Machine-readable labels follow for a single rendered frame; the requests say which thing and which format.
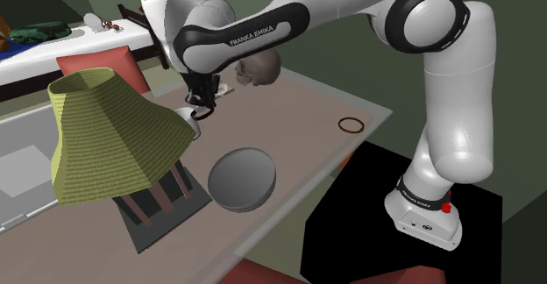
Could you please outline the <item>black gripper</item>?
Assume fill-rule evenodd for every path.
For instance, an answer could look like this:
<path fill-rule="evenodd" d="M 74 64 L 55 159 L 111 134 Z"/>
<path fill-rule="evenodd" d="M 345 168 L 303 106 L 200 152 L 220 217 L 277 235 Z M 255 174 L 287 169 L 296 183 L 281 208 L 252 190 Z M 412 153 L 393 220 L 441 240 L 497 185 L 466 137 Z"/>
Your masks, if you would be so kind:
<path fill-rule="evenodd" d="M 183 75 L 188 87 L 185 101 L 195 107 L 195 120 L 200 121 L 209 117 L 216 108 L 215 94 L 217 92 L 220 75 L 203 75 L 188 73 Z"/>

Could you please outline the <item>white cup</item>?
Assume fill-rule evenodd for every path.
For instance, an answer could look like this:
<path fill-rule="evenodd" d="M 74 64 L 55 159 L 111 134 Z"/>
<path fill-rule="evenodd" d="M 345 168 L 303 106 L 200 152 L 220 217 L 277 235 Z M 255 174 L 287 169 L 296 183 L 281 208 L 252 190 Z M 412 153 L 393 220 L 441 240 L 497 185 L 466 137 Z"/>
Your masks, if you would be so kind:
<path fill-rule="evenodd" d="M 181 116 L 194 130 L 195 136 L 193 137 L 193 140 L 198 139 L 201 136 L 201 129 L 195 117 L 196 110 L 191 107 L 182 107 L 182 108 L 176 109 L 175 112 L 179 116 Z"/>

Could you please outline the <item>white flat card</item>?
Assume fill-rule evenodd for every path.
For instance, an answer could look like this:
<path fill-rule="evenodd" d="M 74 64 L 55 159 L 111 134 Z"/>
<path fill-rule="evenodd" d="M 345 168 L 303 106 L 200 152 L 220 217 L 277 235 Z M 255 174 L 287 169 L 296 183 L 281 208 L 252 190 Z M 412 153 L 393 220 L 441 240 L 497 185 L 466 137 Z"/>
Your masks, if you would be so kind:
<path fill-rule="evenodd" d="M 215 94 L 215 98 L 218 99 L 218 98 L 221 98 L 223 96 L 226 96 L 228 94 L 230 94 L 231 92 L 233 92 L 235 89 L 233 87 L 231 87 L 230 85 L 226 84 L 226 83 L 223 83 L 223 82 L 220 82 L 219 83 L 219 86 L 218 86 L 218 89 L 217 89 L 217 92 Z"/>

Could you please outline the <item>grey-brown skull figure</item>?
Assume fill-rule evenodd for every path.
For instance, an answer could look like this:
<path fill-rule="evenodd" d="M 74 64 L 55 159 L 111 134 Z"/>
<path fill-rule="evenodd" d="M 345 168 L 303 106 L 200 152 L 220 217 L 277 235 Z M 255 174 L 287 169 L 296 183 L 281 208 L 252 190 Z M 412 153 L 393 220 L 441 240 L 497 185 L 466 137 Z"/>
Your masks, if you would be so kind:
<path fill-rule="evenodd" d="M 238 61 L 236 80 L 241 85 L 273 84 L 281 73 L 281 57 L 274 49 L 253 54 Z"/>

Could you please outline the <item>grey bowl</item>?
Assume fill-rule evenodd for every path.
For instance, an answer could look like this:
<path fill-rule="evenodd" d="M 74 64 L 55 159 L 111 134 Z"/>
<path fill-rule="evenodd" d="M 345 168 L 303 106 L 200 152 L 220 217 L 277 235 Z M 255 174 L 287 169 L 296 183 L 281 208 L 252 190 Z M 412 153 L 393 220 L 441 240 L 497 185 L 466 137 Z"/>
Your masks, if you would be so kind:
<path fill-rule="evenodd" d="M 208 190 L 224 209 L 248 212 L 264 204 L 274 191 L 276 167 L 273 159 L 254 147 L 226 153 L 211 168 Z"/>

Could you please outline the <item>red chair back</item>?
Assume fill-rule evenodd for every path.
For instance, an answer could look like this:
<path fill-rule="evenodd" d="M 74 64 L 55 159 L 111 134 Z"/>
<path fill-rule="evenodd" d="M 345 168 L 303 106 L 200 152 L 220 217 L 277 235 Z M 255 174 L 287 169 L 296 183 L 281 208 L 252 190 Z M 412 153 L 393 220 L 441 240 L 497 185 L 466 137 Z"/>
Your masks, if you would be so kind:
<path fill-rule="evenodd" d="M 140 94 L 151 90 L 128 46 L 120 46 L 97 53 L 57 57 L 56 61 L 64 75 L 83 69 L 109 67 L 121 75 Z"/>

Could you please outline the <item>green shade table lamp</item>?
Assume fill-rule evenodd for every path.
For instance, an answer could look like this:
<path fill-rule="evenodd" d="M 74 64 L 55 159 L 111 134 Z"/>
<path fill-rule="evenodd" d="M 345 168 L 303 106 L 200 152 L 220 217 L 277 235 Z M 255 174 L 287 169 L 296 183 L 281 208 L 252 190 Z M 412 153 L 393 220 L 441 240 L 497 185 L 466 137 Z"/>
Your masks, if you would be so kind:
<path fill-rule="evenodd" d="M 47 92 L 59 136 L 51 164 L 59 204 L 111 199 L 143 252 L 210 203 L 181 163 L 195 132 L 175 111 L 109 67 L 65 75 Z"/>

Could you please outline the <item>brown table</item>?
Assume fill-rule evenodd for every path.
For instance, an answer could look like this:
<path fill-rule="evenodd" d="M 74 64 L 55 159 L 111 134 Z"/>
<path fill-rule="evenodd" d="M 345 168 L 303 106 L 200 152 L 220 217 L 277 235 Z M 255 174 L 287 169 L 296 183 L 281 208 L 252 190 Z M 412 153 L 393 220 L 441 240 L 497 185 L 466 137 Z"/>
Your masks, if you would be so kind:
<path fill-rule="evenodd" d="M 269 86 L 236 86 L 200 123 L 181 163 L 202 185 L 226 153 L 256 147 L 276 166 L 259 208 L 211 202 L 143 252 L 110 200 L 61 205 L 0 234 L 0 284 L 216 284 L 389 110 L 284 70 Z"/>

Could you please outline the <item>dark green pillow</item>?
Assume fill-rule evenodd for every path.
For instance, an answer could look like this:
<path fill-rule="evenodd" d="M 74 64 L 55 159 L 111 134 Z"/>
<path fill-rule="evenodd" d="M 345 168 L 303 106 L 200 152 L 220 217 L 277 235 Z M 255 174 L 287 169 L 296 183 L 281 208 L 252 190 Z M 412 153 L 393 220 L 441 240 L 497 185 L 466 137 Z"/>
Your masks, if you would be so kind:
<path fill-rule="evenodd" d="M 71 33 L 72 30 L 66 23 L 53 21 L 13 29 L 10 40 L 21 45 L 39 44 L 67 37 Z"/>

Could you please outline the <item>red seat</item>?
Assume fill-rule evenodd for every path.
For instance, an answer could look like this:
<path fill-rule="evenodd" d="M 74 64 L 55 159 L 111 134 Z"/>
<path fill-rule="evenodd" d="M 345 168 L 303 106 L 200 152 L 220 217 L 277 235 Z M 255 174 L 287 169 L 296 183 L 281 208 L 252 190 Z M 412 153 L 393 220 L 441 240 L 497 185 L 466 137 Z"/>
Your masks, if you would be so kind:
<path fill-rule="evenodd" d="M 262 266 L 249 259 L 242 259 L 218 284 L 310 284 L 287 274 Z M 446 284 L 444 271 L 428 267 L 411 268 L 355 280 L 349 284 Z"/>

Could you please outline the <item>black robot stand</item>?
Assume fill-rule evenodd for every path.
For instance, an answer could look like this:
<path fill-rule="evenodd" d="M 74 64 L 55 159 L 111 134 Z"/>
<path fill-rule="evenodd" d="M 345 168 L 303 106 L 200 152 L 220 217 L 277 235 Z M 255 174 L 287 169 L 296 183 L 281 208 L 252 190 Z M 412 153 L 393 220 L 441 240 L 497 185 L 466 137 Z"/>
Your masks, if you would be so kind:
<path fill-rule="evenodd" d="M 502 198 L 451 189 L 461 219 L 448 252 L 398 231 L 384 208 L 410 160 L 364 142 L 305 224 L 301 274 L 310 284 L 501 284 Z"/>

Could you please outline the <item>white bed with dark frame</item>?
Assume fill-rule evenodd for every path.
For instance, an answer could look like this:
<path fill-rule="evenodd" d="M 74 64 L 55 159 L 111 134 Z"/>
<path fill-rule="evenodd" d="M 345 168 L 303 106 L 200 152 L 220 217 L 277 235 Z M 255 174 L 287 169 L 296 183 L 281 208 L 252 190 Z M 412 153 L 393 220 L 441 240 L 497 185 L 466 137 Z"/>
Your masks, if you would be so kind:
<path fill-rule="evenodd" d="M 56 61 L 59 57 L 96 53 L 128 46 L 137 61 L 158 57 L 168 69 L 167 57 L 153 33 L 146 16 L 118 6 L 119 31 L 94 32 L 87 26 L 76 27 L 62 39 L 47 41 L 10 58 L 0 60 L 0 102 L 31 94 L 62 76 Z"/>

